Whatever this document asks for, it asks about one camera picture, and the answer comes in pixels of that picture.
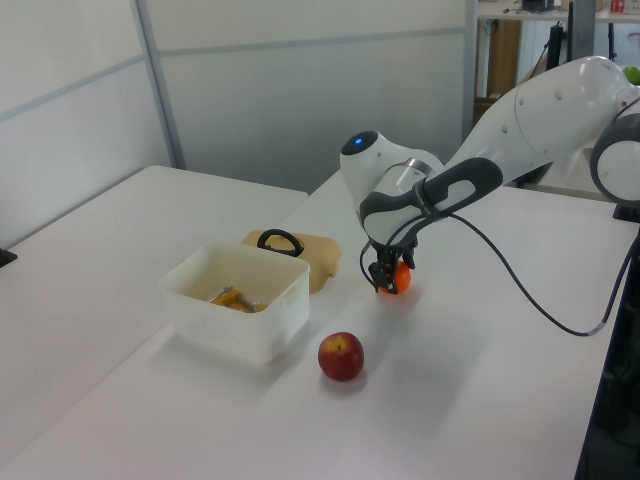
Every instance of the white wall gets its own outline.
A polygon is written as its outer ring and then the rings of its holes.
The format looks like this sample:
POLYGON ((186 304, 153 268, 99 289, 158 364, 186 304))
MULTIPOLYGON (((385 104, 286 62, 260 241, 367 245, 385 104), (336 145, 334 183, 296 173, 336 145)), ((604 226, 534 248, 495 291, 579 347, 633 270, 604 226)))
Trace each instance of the white wall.
POLYGON ((0 246, 169 165, 129 0, 0 0, 0 246))
POLYGON ((359 131, 462 141, 474 1, 140 3, 190 170, 311 192, 359 131))

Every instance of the white plastic container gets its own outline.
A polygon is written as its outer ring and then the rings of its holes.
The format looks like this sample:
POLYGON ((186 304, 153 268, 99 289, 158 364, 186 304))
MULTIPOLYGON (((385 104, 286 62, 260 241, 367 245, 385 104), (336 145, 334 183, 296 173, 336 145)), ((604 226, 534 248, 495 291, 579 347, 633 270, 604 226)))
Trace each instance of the white plastic container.
POLYGON ((185 338, 257 363, 280 354, 309 319, 309 264, 243 244, 203 247, 158 282, 185 338), (244 313, 209 303, 225 287, 268 305, 244 313))

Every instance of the black cable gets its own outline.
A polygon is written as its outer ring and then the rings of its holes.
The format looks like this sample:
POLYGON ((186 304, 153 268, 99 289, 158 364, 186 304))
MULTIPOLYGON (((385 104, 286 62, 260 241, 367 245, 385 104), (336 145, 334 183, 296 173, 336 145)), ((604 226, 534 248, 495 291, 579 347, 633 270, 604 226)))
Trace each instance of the black cable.
POLYGON ((588 331, 588 332, 578 332, 576 330, 572 330, 568 327, 565 327, 564 325, 562 325, 559 321, 557 321, 555 318, 553 318, 551 315, 549 315, 539 304, 538 302, 536 302, 533 297, 529 294, 529 292, 527 291, 526 288, 524 288, 524 285, 522 285, 522 283, 520 282, 520 280, 518 279, 517 275, 515 274, 515 272, 513 271, 513 269, 511 268, 511 266, 509 265, 509 262, 507 262, 507 259, 504 257, 504 255, 500 252, 500 250, 498 250, 498 247, 496 247, 493 242, 491 240, 489 240, 489 238, 482 233, 475 225, 473 225, 471 222, 465 220, 462 217, 459 217, 455 214, 451 214, 449 215, 449 217, 454 218, 456 220, 458 220, 459 222, 465 224, 467 227, 469 227, 471 230, 473 230, 475 233, 477 233, 480 238, 482 238, 487 245, 489 245, 489 247, 491 247, 491 249, 494 251, 494 253, 498 256, 498 258, 500 259, 500 261, 502 262, 502 264, 505 266, 505 268, 507 269, 507 271, 509 272, 509 275, 511 275, 511 278, 513 279, 514 282, 516 282, 516 285, 518 285, 518 287, 520 288, 520 290, 522 291, 522 293, 524 294, 525 297, 527 297, 527 300, 529 300, 529 302, 531 302, 531 304, 536 307, 536 309, 542 314, 544 315, 551 323, 553 323, 555 326, 557 326, 558 328, 564 330, 567 333, 570 333, 571 335, 575 335, 577 337, 590 337, 592 335, 595 335, 596 333, 598 333, 600 330, 602 330, 602 328, 605 326, 605 324, 607 323, 607 320, 609 319, 609 315, 611 314, 611 309, 613 308, 613 302, 615 301, 616 295, 618 294, 618 290, 620 288, 620 283, 622 282, 622 277, 624 276, 624 272, 627 269, 627 266, 629 265, 629 263, 631 262, 631 258, 637 254, 638 252, 638 245, 640 244, 640 235, 638 235, 633 243, 631 244, 631 246, 629 247, 629 251, 627 252, 627 255, 625 256, 624 261, 622 262, 622 266, 620 267, 620 272, 618 273, 618 277, 616 278, 615 284, 613 286, 613 291, 611 292, 611 297, 609 298, 609 303, 607 304, 607 308, 605 310, 604 316, 602 317, 602 320, 600 320, 600 323, 593 328, 592 330, 588 331))
POLYGON ((370 246, 371 246, 371 240, 369 240, 367 244, 362 248, 362 250, 360 250, 360 270, 362 271, 362 275, 364 275, 364 278, 367 279, 367 282, 369 282, 371 286, 375 288, 376 287, 375 283, 373 283, 373 280, 369 278, 369 275, 367 275, 367 272, 364 269, 364 254, 366 253, 367 250, 369 250, 370 246))
POLYGON ((624 112, 626 112, 627 110, 629 110, 631 107, 633 107, 636 103, 638 103, 638 101, 640 101, 640 97, 636 98, 633 102, 631 102, 629 105, 627 105, 626 107, 624 107, 622 110, 620 110, 618 112, 618 115, 616 115, 614 117, 614 119, 612 121, 616 121, 618 118, 620 118, 620 115, 622 115, 624 112))
POLYGON ((540 66, 540 62, 542 61, 542 57, 544 57, 544 52, 547 51, 547 47, 549 46, 549 42, 547 42, 544 47, 542 48, 542 53, 540 54, 540 58, 538 58, 538 61, 536 62, 536 64, 533 66, 533 70, 531 70, 531 74, 529 75, 529 78, 527 80, 531 80, 533 78, 533 74, 536 73, 536 70, 538 69, 538 67, 540 66))
POLYGON ((613 432, 609 432, 609 435, 611 435, 611 439, 616 442, 619 445, 622 445, 623 447, 628 447, 628 448, 640 448, 640 443, 630 443, 630 442, 625 442, 624 440, 619 439, 618 437, 616 437, 616 435, 613 432))

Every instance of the apple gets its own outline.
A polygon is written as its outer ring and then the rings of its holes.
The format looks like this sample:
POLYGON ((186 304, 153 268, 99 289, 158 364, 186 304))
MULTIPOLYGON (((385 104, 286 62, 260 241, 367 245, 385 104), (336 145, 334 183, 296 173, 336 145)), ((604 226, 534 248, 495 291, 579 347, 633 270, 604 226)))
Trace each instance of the apple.
POLYGON ((629 80, 629 83, 633 85, 640 85, 640 69, 638 69, 638 67, 629 66, 625 67, 622 71, 627 77, 627 80, 629 80))
POLYGON ((364 349, 355 335, 332 333, 320 343, 318 363, 327 377, 348 382, 357 377, 364 366, 364 349))

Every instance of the red apple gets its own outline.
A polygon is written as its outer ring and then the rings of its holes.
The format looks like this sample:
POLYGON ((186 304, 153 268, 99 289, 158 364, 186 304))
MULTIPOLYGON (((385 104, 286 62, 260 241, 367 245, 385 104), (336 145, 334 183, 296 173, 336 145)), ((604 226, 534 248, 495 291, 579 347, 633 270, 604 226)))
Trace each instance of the red apple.
POLYGON ((327 377, 347 382, 362 370, 364 349, 355 335, 348 332, 333 333, 320 343, 318 363, 327 377))

